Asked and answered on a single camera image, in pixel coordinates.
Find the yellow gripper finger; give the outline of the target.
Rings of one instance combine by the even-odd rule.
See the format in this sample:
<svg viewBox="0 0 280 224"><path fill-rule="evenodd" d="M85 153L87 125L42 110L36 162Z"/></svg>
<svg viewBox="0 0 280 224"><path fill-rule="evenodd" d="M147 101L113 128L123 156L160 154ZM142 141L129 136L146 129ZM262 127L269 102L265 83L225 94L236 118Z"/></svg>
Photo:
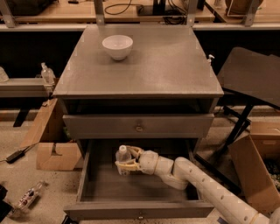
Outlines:
<svg viewBox="0 0 280 224"><path fill-rule="evenodd" d="M131 172L138 171L140 166L136 162L132 162L131 164L124 164L116 161L115 165L120 175L129 175Z"/></svg>
<svg viewBox="0 0 280 224"><path fill-rule="evenodd" d="M130 152L130 154L136 159L139 159L141 154L144 152L142 148L136 146L127 145L127 149Z"/></svg>

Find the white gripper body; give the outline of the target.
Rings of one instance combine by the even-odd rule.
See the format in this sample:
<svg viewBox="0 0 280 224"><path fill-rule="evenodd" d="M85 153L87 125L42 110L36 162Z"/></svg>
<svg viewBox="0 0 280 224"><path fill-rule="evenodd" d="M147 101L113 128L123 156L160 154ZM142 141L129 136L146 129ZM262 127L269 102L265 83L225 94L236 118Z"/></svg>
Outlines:
<svg viewBox="0 0 280 224"><path fill-rule="evenodd" d="M152 151L144 151L138 159L140 165L140 171L144 174L152 175L155 172L159 155Z"/></svg>

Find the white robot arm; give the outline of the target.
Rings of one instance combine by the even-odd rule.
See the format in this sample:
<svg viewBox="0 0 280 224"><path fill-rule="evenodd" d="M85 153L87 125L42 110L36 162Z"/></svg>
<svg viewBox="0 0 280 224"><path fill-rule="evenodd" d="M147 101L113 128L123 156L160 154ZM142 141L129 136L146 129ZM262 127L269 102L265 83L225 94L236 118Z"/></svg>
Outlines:
<svg viewBox="0 0 280 224"><path fill-rule="evenodd" d="M264 216L185 157L171 160L159 156L153 150L121 145L115 154L115 165L120 175L130 172L156 175L165 184L178 190L185 190L188 183L192 184L228 224L280 224L278 208L269 218Z"/></svg>

